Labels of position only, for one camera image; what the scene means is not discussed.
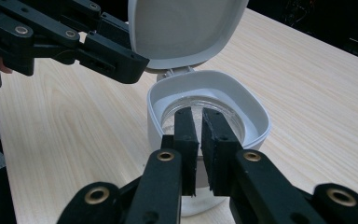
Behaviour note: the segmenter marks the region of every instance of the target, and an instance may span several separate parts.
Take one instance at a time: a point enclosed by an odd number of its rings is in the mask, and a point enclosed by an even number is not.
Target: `open lid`
[[[203,63],[226,45],[248,0],[130,0],[132,50],[147,67]]]

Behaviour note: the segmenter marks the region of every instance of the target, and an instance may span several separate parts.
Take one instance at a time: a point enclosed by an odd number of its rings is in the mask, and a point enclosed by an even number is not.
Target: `wooden table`
[[[358,192],[358,58],[247,9],[235,35],[200,69],[224,71],[269,112],[261,151],[295,185]],[[122,85],[80,65],[36,60],[33,77],[4,75],[0,132],[19,223],[54,223],[95,181],[139,176],[151,149],[146,94],[156,76]],[[233,222],[228,200],[182,223]]]

